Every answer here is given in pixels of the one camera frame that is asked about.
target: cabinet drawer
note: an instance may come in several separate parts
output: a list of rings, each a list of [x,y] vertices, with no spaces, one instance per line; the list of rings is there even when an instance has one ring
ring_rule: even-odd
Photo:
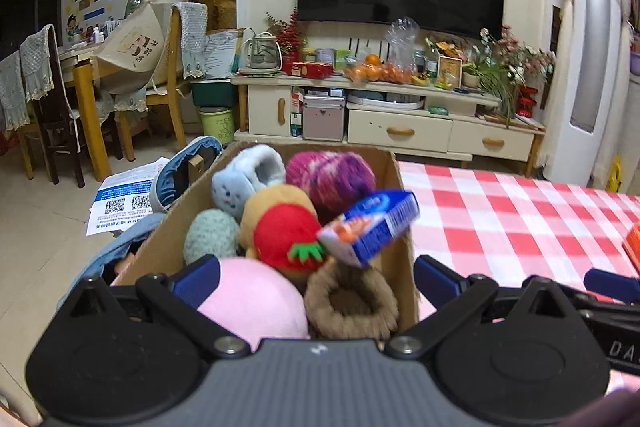
[[[376,111],[349,111],[350,143],[447,152],[452,121]]]
[[[532,142],[532,134],[455,121],[449,152],[468,152],[524,162],[529,158]]]
[[[249,86],[249,134],[291,136],[291,88]]]

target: screw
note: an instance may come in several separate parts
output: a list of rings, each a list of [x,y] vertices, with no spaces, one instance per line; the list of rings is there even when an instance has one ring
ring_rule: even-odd
[[[422,347],[422,343],[415,337],[403,336],[391,339],[389,346],[398,353],[411,355]]]
[[[235,355],[246,348],[246,342],[238,337],[227,335],[216,340],[213,343],[213,347],[215,347],[220,353]]]

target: green felt leaf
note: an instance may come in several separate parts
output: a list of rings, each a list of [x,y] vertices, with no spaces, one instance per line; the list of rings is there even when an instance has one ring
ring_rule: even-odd
[[[318,243],[318,241],[314,241],[313,243],[298,243],[293,245],[287,254],[287,258],[290,261],[298,258],[300,263],[304,263],[307,259],[313,258],[319,263],[322,263],[322,254],[324,253],[324,248],[322,245]]]

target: qr code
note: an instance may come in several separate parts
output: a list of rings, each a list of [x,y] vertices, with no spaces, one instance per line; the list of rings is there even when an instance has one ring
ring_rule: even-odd
[[[140,210],[140,208],[148,208],[151,206],[149,202],[149,195],[133,196],[133,203],[131,203],[131,210]]]
[[[120,198],[119,200],[111,200],[107,201],[107,208],[105,208],[105,214],[113,214],[114,212],[123,212],[124,211],[124,198]]]

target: picture frame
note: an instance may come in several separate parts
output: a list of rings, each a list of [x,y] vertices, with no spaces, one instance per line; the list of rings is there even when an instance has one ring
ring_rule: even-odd
[[[453,75],[453,87],[462,86],[462,60],[460,58],[440,56],[438,62],[438,79],[441,79],[446,73]]]

